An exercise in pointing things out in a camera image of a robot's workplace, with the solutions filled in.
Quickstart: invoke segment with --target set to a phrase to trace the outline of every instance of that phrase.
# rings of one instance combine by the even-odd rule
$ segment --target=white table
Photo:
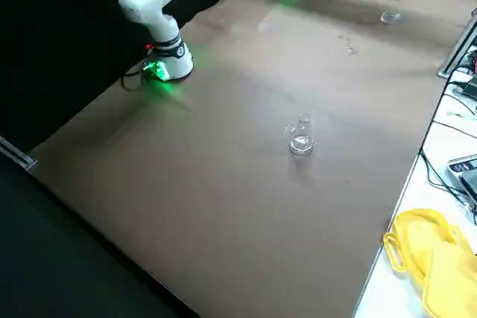
[[[470,76],[456,72],[450,81],[467,82],[469,79]],[[449,85],[445,93],[459,98],[476,112],[477,103],[459,96],[458,86]],[[449,115],[449,112],[472,117],[470,111],[465,106],[453,98],[443,96],[442,101],[438,105],[434,120],[477,136],[477,121]],[[451,181],[452,178],[446,170],[446,163],[450,159],[477,154],[477,139],[433,123],[425,138],[423,149],[428,160],[446,183],[457,187]],[[429,171],[432,181],[439,182],[439,179],[433,175],[432,169],[429,169]],[[472,215],[451,194],[434,188],[429,184],[426,163],[422,156],[417,156],[414,162],[395,208],[394,215],[415,208],[430,208],[441,212],[450,223],[461,228],[470,246],[474,252],[477,252],[477,226],[473,223]],[[381,247],[356,307],[354,317],[421,318],[428,316],[420,300],[419,293],[411,285],[411,280],[409,278],[400,278],[394,274],[388,263],[386,253]]]

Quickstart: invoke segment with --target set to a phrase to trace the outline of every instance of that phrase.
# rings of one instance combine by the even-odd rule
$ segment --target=black backdrop
[[[218,0],[173,0],[182,27]],[[144,55],[147,31],[117,0],[2,0],[0,136],[25,152]]]

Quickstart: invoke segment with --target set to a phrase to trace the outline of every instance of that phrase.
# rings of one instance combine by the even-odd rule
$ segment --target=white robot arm
[[[172,0],[119,0],[125,16],[148,28],[154,39],[145,70],[162,81],[188,76],[193,69],[192,55],[182,40],[177,22],[162,9]]]

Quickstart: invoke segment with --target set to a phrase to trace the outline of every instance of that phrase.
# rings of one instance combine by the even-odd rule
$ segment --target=clear glass
[[[402,18],[406,0],[388,0],[384,13],[381,14],[381,21],[386,25],[394,25]]]
[[[315,148],[313,127],[312,118],[308,113],[300,115],[296,126],[289,124],[285,127],[288,147],[294,155],[308,156],[313,151]]]

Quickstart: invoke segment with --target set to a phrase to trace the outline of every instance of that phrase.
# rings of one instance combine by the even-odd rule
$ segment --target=yellow plastic bag
[[[431,209],[399,214],[393,222],[392,232],[383,236],[383,242],[391,266],[397,272],[408,272],[420,288],[423,288],[434,248],[439,243],[454,244],[473,253],[459,228],[450,226],[441,213]]]
[[[477,317],[477,257],[447,242],[434,248],[423,291],[435,318]]]

